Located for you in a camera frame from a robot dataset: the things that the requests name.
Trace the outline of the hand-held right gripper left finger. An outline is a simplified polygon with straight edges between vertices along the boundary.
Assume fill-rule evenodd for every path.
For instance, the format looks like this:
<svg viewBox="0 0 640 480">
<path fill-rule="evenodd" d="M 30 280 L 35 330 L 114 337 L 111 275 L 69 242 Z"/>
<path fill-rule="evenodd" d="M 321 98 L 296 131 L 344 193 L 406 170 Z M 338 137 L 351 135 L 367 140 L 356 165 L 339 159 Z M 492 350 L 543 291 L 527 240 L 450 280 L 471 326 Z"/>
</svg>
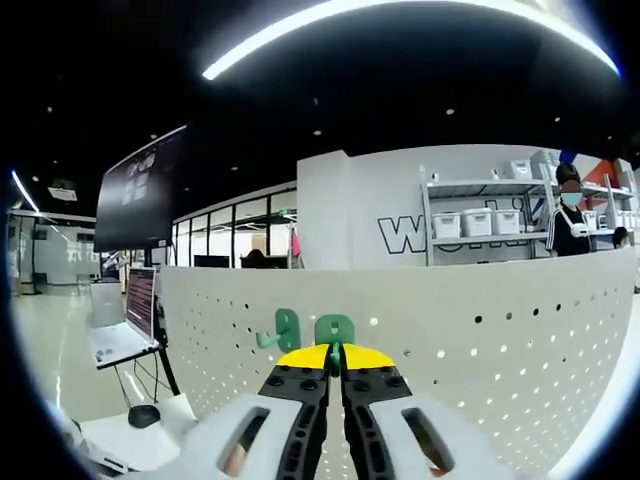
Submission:
<svg viewBox="0 0 640 480">
<path fill-rule="evenodd" d="M 331 347 L 283 356 L 256 394 L 242 394 L 188 434 L 166 479 L 312 479 L 326 439 Z"/>
</svg>

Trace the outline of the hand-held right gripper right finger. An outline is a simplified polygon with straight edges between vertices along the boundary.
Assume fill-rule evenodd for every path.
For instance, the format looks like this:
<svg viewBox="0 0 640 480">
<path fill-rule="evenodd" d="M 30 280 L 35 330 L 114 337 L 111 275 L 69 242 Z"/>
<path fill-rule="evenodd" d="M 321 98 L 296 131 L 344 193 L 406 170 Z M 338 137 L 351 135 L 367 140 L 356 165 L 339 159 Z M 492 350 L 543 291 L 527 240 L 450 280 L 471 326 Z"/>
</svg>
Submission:
<svg viewBox="0 0 640 480">
<path fill-rule="evenodd" d="M 415 395 L 385 354 L 341 347 L 344 434 L 359 479 L 504 479 L 486 435 Z"/>
</svg>

